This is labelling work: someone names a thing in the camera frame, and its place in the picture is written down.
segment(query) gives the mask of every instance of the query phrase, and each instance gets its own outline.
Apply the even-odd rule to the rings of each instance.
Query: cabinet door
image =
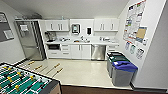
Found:
[[[91,45],[81,45],[82,59],[91,59]]]
[[[71,45],[71,58],[72,59],[81,59],[80,45]]]
[[[59,23],[60,23],[60,22],[59,22],[58,20],[53,20],[53,25],[52,25],[52,27],[53,27],[53,30],[54,30],[54,31],[60,31],[60,30],[61,30],[61,26],[60,26]]]
[[[103,19],[103,31],[112,31],[111,19]]]
[[[119,19],[112,19],[112,30],[118,31]]]
[[[45,26],[47,31],[53,31],[52,20],[45,20]]]
[[[61,31],[69,31],[69,21],[68,20],[61,20],[60,21],[60,29],[61,29]]]
[[[103,30],[102,19],[95,19],[94,20],[94,31],[102,31],[102,30]]]

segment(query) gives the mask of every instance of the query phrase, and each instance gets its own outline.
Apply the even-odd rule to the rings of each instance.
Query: stainless steel refrigerator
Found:
[[[15,21],[24,54],[30,60],[44,60],[46,54],[38,21]]]

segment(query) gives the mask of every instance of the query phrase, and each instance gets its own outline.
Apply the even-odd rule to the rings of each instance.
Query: bin lid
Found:
[[[117,61],[113,62],[113,66],[118,70],[137,70],[138,68],[129,61]]]
[[[121,56],[121,57],[116,57],[116,56],[112,56],[110,57],[110,59],[115,62],[115,61],[129,61],[125,56]]]
[[[119,53],[119,52],[108,52],[107,55],[109,57],[111,57],[111,56],[124,56],[122,53]]]

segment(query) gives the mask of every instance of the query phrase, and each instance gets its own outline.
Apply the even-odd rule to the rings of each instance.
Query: faucet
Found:
[[[81,40],[83,40],[83,36],[81,36]]]

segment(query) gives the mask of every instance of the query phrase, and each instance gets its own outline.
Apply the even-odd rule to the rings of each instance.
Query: gray floor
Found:
[[[58,67],[46,74],[58,63],[60,63]],[[54,79],[59,80],[62,85],[131,89],[130,86],[115,87],[111,82],[112,79],[108,75],[106,64],[106,61],[48,59],[44,61],[35,61],[35,63],[30,66],[24,67],[24,69],[30,67],[29,70],[33,70],[42,65],[41,68],[35,71],[38,73],[48,66],[45,70],[40,72],[40,74],[52,77],[58,70],[63,68],[62,71],[53,77]]]

